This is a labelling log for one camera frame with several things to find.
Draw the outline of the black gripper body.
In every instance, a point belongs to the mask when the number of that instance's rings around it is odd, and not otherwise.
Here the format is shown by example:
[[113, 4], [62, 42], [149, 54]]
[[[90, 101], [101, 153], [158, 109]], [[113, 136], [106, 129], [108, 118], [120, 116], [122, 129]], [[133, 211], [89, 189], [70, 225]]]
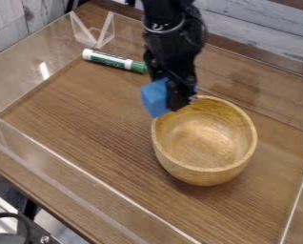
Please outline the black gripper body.
[[199, 10], [193, 6], [144, 6], [142, 26], [150, 73], [165, 73], [177, 81], [196, 78], [195, 58], [207, 42]]

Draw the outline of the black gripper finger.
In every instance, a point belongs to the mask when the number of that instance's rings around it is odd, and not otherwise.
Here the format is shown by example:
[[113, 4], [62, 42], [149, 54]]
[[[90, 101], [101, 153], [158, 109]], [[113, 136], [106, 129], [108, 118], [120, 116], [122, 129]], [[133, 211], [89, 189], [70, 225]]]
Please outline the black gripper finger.
[[197, 80], [195, 77], [185, 77], [181, 81], [166, 82], [166, 108], [174, 112], [190, 103], [196, 94]]

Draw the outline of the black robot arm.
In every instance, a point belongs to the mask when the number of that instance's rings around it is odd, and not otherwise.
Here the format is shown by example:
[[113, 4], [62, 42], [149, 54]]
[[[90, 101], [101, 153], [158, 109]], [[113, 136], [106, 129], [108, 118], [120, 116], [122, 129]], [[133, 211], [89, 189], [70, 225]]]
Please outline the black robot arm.
[[195, 59], [207, 43], [207, 25], [195, 0], [141, 0], [144, 61], [150, 81], [166, 80], [165, 105], [172, 112], [196, 94]]

